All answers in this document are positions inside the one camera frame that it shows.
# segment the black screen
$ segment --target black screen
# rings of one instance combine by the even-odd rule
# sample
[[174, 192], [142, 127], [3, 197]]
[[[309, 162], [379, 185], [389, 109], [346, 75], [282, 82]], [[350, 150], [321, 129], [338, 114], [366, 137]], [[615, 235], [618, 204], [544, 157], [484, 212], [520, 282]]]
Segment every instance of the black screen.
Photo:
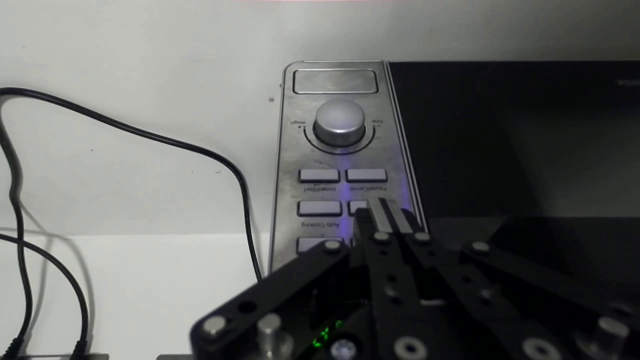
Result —
[[515, 218], [550, 218], [553, 227], [538, 227], [553, 229], [544, 235], [527, 237], [531, 229], [520, 227], [516, 241], [494, 241], [640, 300], [638, 62], [390, 68], [437, 239], [459, 246]]

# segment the cable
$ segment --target cable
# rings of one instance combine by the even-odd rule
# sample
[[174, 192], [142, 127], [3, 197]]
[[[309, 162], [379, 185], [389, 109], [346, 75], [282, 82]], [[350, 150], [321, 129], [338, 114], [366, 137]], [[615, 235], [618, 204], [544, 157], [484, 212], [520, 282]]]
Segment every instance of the cable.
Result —
[[0, 147], [4, 150], [9, 169], [13, 173], [13, 185], [11, 185], [11, 190], [9, 190], [9, 199], [13, 202], [13, 210], [14, 210], [14, 216], [16, 216], [18, 273], [20, 273], [20, 282], [23, 282], [23, 291], [25, 291], [23, 327], [18, 330], [18, 337], [13, 341], [13, 345], [4, 352], [4, 358], [16, 358], [23, 352], [25, 341], [28, 338], [26, 332], [28, 332], [28, 327], [31, 327], [32, 315], [35, 315], [35, 294], [32, 294], [32, 284], [31, 284], [31, 278], [28, 278], [28, 271], [26, 271], [26, 260], [25, 260], [25, 218], [23, 218], [23, 209], [20, 209], [23, 169], [20, 169], [18, 154], [16, 154], [13, 143], [11, 143], [11, 137], [7, 134], [7, 129], [3, 125], [0, 125]]
[[106, 127], [118, 129], [122, 132], [130, 132], [130, 134], [136, 134], [140, 139], [149, 139], [149, 141], [154, 141], [154, 143], [161, 143], [161, 145], [166, 145], [166, 147], [174, 147], [174, 148], [182, 148], [182, 150], [188, 150], [188, 153], [197, 153], [197, 154], [202, 154], [202, 157], [212, 159], [212, 160], [221, 162], [222, 166], [226, 166], [236, 177], [236, 181], [241, 185], [242, 209], [245, 209], [245, 232], [247, 232], [247, 241], [248, 241], [251, 260], [252, 260], [252, 269], [254, 269], [257, 280], [258, 282], [263, 280], [263, 273], [260, 273], [260, 264], [258, 264], [258, 257], [257, 257], [257, 245], [254, 245], [254, 237], [252, 237], [252, 225], [251, 225], [251, 194], [248, 194], [248, 187], [247, 187], [245, 174], [239, 170], [239, 166], [235, 162], [231, 162], [229, 159], [225, 159], [225, 157], [221, 157], [221, 154], [217, 154], [212, 150], [206, 150], [202, 147], [195, 147], [195, 145], [188, 145], [188, 143], [182, 143], [182, 141], [174, 141], [174, 139], [168, 139], [168, 137], [162, 137], [162, 134], [154, 134], [154, 132], [136, 129], [136, 127], [129, 127], [129, 125], [118, 122], [118, 121], [114, 121], [110, 117], [105, 117], [100, 113], [94, 113], [90, 109], [85, 109], [81, 105], [69, 102], [69, 101], [53, 97], [53, 94], [28, 91], [28, 88], [0, 88], [0, 98], [7, 98], [7, 97], [35, 98], [35, 101], [50, 102], [50, 105], [56, 105], [60, 109], [85, 114], [85, 117], [89, 117], [89, 119], [92, 119], [97, 122], [102, 122]]
[[[32, 98], [32, 101], [42, 101], [42, 102], [49, 102], [49, 105], [56, 105], [60, 109], [85, 114], [85, 117], [89, 117], [89, 119], [92, 119], [97, 122], [102, 122], [106, 127], [118, 129], [118, 131], [136, 134], [140, 139], [166, 145], [166, 147], [174, 147], [174, 148], [182, 148], [182, 150], [188, 150], [188, 153], [197, 153], [197, 154], [202, 154], [202, 157], [212, 159], [212, 160], [221, 162], [222, 166], [226, 166], [236, 177], [236, 181], [241, 185], [242, 210], [245, 210], [245, 232], [247, 232], [247, 243], [248, 243], [248, 250], [251, 250], [251, 260], [252, 260], [252, 269], [254, 269], [257, 280], [258, 282], [263, 280], [263, 273], [260, 273], [260, 264], [258, 264], [258, 257], [257, 257], [257, 245], [254, 245], [254, 237], [252, 237], [251, 194], [248, 194], [247, 179], [239, 170], [239, 166], [233, 165], [229, 159], [225, 159], [225, 157], [221, 157], [221, 154], [217, 154], [212, 150], [206, 150], [202, 147], [195, 147], [195, 145], [188, 145], [188, 143], [182, 143], [182, 141], [174, 141], [174, 139], [168, 139], [168, 137], [162, 137], [162, 134], [154, 134], [154, 132], [136, 129], [136, 127], [129, 127], [129, 125], [118, 122], [118, 121], [114, 121], [110, 117], [105, 117], [100, 113], [94, 113], [90, 109], [85, 109], [81, 105], [69, 102], [69, 101], [53, 97], [53, 94], [28, 91], [28, 88], [0, 88], [0, 107], [3, 107], [3, 98]], [[20, 169], [18, 157], [16, 157], [16, 153], [13, 148], [11, 137], [7, 134], [3, 125], [0, 125], [0, 137], [3, 137], [0, 139], [3, 141], [3, 150], [7, 154], [7, 160], [11, 165], [11, 173], [13, 173], [11, 202], [13, 202], [13, 209], [14, 209], [16, 232], [18, 232], [14, 245], [18, 246], [18, 269], [20, 269], [20, 280], [23, 280], [25, 299], [26, 299], [26, 312], [25, 312], [23, 329], [20, 329], [18, 337], [13, 341], [11, 349], [4, 354], [4, 358], [11, 360], [11, 358], [16, 358], [23, 352], [26, 330], [28, 330], [28, 324], [31, 324], [31, 318], [32, 318], [32, 288], [31, 288], [28, 271], [26, 271], [26, 262], [25, 262], [25, 248], [31, 248], [32, 245], [28, 245], [25, 241], [25, 218], [23, 218], [23, 210], [20, 210], [23, 169]], [[87, 352], [87, 347], [89, 347], [89, 338], [87, 337], [89, 337], [89, 327], [83, 324], [83, 337], [76, 343], [74, 358], [83, 357]]]
[[4, 243], [13, 243], [16, 246], [25, 246], [36, 255], [41, 255], [42, 259], [47, 259], [50, 264], [54, 264], [63, 277], [69, 280], [69, 284], [74, 288], [76, 293], [76, 299], [78, 299], [78, 304], [81, 304], [81, 321], [83, 321], [83, 327], [81, 327], [81, 341], [76, 343], [76, 349], [74, 349], [74, 354], [85, 354], [87, 352], [87, 337], [89, 337], [89, 307], [87, 307], [87, 299], [85, 299], [85, 293], [76, 280], [76, 277], [56, 259], [53, 257], [50, 253], [47, 253], [44, 248], [41, 246], [35, 246], [31, 243], [26, 243], [25, 239], [13, 239], [13, 237], [7, 237], [7, 235], [0, 235], [0, 241]]

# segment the metal plate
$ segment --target metal plate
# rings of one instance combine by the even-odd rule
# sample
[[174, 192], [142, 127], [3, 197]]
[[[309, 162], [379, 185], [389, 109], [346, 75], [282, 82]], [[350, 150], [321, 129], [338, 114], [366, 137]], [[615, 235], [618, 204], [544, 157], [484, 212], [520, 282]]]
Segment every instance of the metal plate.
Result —
[[[350, 200], [395, 199], [414, 212], [414, 194], [407, 173], [404, 137], [398, 131], [393, 87], [385, 62], [296, 62], [287, 68], [282, 85], [282, 122], [279, 189], [271, 269], [296, 259], [296, 239], [352, 241]], [[328, 101], [350, 101], [365, 110], [366, 137], [352, 148], [328, 150], [315, 143], [312, 127], [318, 109]], [[301, 169], [336, 169], [341, 183], [303, 185]], [[349, 169], [385, 169], [387, 183], [350, 185]], [[335, 218], [301, 218], [301, 200], [338, 200], [343, 215]]]

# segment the rotary knob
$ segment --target rotary knob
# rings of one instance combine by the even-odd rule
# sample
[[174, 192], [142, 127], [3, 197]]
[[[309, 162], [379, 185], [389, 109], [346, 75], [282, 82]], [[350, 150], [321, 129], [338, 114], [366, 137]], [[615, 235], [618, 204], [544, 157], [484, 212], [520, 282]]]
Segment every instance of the rotary knob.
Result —
[[328, 101], [318, 109], [315, 132], [328, 147], [352, 147], [365, 137], [365, 113], [350, 101]]

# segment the button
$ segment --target button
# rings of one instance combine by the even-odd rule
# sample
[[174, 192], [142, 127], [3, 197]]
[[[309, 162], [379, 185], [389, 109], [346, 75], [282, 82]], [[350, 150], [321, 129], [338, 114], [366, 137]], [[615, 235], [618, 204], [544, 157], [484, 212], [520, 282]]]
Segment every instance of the button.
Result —
[[377, 73], [365, 68], [301, 68], [294, 73], [296, 94], [377, 94]]
[[385, 169], [350, 169], [346, 170], [349, 183], [387, 183]]
[[336, 169], [303, 169], [299, 174], [301, 183], [341, 183]]
[[301, 255], [301, 253], [307, 253], [307, 250], [310, 250], [310, 248], [315, 248], [317, 245], [326, 243], [326, 241], [331, 241], [331, 239], [299, 239], [296, 253], [299, 253], [299, 255]]
[[299, 202], [299, 216], [341, 216], [341, 202]]
[[333, 98], [318, 109], [315, 134], [321, 143], [345, 148], [363, 141], [365, 129], [363, 109], [345, 98]]
[[366, 209], [366, 202], [365, 200], [354, 200], [354, 202], [349, 202], [349, 215], [357, 215], [358, 209]]

